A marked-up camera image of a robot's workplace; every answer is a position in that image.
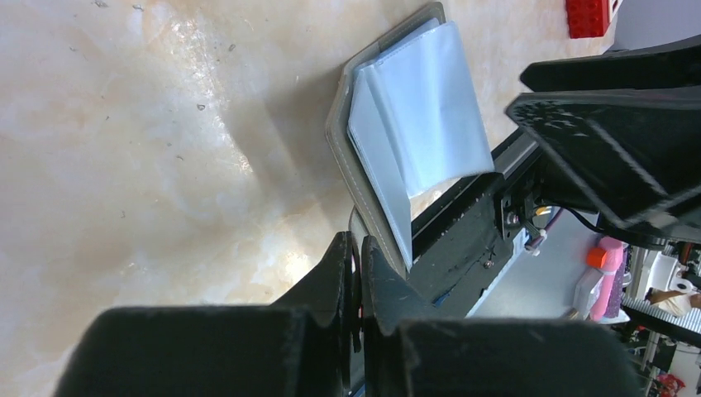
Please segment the grey card holder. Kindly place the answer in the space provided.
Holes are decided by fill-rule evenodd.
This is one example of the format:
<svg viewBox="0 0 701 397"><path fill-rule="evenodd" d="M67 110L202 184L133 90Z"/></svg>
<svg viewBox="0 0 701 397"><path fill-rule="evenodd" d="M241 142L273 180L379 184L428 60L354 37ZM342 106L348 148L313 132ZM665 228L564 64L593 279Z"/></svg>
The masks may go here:
<svg viewBox="0 0 701 397"><path fill-rule="evenodd" d="M365 230L405 275L411 199L494 171L459 28L440 2L347 61L326 136Z"/></svg>

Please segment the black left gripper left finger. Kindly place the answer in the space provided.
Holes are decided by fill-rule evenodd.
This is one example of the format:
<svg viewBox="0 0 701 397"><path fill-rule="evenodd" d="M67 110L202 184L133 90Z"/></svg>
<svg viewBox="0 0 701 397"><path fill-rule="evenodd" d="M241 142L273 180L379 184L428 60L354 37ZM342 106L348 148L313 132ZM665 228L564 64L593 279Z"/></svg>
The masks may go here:
<svg viewBox="0 0 701 397"><path fill-rule="evenodd" d="M99 314L58 396L342 396L350 383L349 232L268 305L118 307Z"/></svg>

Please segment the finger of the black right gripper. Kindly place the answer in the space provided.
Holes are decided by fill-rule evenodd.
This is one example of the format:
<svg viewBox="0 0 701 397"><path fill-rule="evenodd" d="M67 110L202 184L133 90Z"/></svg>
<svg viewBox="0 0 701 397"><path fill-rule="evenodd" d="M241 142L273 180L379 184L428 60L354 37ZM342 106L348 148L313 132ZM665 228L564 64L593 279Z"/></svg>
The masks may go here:
<svg viewBox="0 0 701 397"><path fill-rule="evenodd" d="M533 92L681 88L700 84L700 36L637 50L528 65Z"/></svg>
<svg viewBox="0 0 701 397"><path fill-rule="evenodd" d="M507 116L616 227L700 226L700 88L523 93Z"/></svg>

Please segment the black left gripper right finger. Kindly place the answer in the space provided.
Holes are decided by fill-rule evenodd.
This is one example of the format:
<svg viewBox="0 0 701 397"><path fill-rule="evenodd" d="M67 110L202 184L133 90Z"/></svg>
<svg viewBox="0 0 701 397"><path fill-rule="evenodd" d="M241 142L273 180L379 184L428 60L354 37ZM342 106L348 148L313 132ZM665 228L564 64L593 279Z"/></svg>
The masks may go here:
<svg viewBox="0 0 701 397"><path fill-rule="evenodd" d="M387 262L361 246L368 396L638 396L622 344L566 319L447 318Z"/></svg>

